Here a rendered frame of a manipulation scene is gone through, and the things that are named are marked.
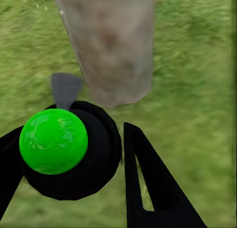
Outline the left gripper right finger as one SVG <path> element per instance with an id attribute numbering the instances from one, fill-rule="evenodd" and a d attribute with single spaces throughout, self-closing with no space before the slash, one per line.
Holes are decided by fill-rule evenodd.
<path id="1" fill-rule="evenodd" d="M 143 131 L 124 123 L 127 228 L 207 228 Z M 136 159 L 154 212 L 143 208 Z"/>

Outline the pesticide atomizer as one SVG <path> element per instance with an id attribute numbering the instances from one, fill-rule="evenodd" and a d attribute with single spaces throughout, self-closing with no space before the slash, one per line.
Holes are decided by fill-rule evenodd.
<path id="1" fill-rule="evenodd" d="M 56 103 L 23 126 L 18 143 L 21 170 L 42 195 L 79 200 L 97 193 L 117 175 L 122 140 L 105 109 L 76 101 L 84 79 L 63 72 L 49 79 Z"/>

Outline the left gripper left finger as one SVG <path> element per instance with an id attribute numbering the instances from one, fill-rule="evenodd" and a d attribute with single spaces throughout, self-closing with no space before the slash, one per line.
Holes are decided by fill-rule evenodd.
<path id="1" fill-rule="evenodd" d="M 0 137 L 0 220 L 24 173 L 19 155 L 19 137 L 23 126 Z"/>

